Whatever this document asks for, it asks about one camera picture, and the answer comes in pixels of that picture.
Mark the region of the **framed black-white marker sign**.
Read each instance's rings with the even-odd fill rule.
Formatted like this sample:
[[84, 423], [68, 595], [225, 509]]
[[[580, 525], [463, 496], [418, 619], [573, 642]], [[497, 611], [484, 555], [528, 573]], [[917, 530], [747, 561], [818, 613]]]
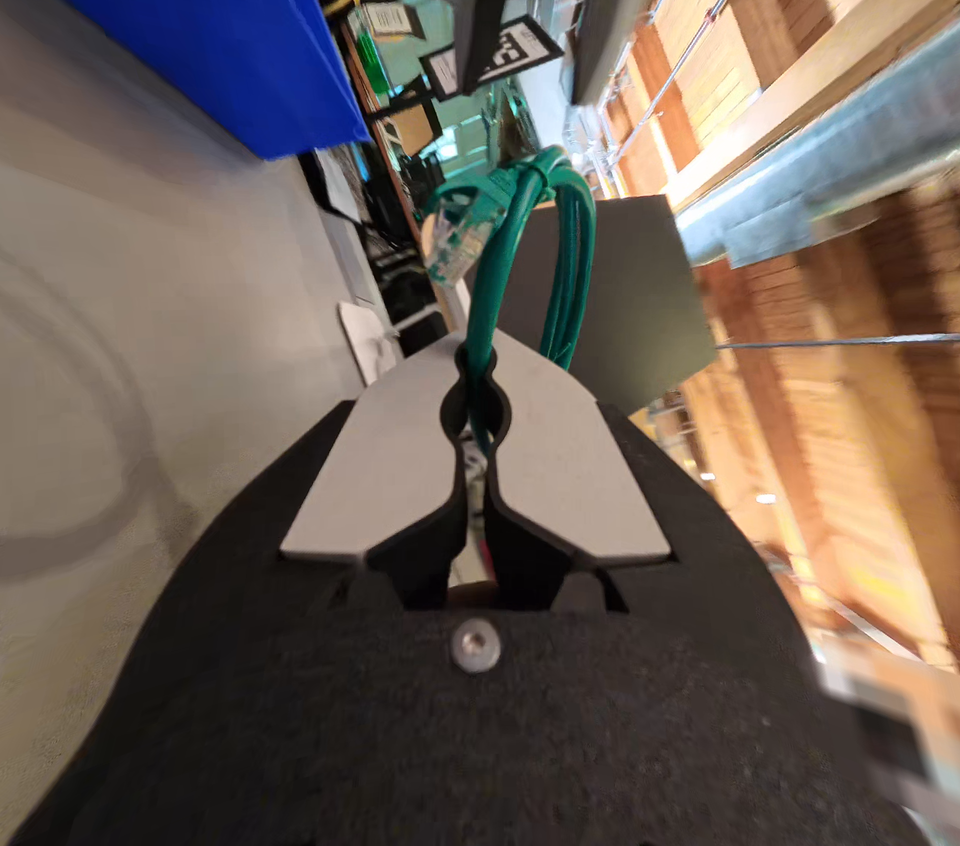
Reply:
[[452, 44], [419, 57], [418, 62], [431, 97], [444, 103], [462, 95], [472, 95], [480, 87], [560, 60], [564, 56], [565, 50], [548, 36], [534, 18], [524, 15], [501, 27], [492, 58], [472, 86], [465, 86], [464, 77], [457, 72]]

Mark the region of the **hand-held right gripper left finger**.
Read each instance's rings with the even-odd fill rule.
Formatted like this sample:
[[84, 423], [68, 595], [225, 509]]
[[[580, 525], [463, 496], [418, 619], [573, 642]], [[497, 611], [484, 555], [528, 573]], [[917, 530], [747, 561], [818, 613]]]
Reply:
[[366, 387], [280, 544], [284, 557], [360, 562], [464, 492], [460, 421], [452, 433], [442, 424], [463, 338], [438, 339]]

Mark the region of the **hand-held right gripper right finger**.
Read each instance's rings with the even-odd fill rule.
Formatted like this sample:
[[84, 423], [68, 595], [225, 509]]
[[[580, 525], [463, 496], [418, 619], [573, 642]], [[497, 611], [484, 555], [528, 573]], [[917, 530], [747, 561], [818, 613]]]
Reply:
[[670, 544], [594, 395], [501, 330], [493, 351], [488, 379], [505, 402], [490, 456], [495, 509], [589, 565], [666, 560]]

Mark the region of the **silver ceiling duct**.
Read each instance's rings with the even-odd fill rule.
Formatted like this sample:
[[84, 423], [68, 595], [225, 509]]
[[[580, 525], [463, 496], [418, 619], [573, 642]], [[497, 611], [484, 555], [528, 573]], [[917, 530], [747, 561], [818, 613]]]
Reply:
[[734, 269], [815, 245], [819, 224], [959, 160], [959, 24], [922, 46], [676, 217], [692, 267]]

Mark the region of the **wood-framed black board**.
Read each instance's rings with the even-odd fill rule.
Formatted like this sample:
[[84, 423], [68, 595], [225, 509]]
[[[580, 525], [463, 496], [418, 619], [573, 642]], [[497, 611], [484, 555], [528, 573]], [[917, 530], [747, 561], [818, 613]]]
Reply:
[[[601, 201], [591, 280], [569, 372], [627, 419], [716, 357], [687, 255], [662, 196]], [[555, 207], [532, 211], [498, 328], [539, 352], [559, 254]]]

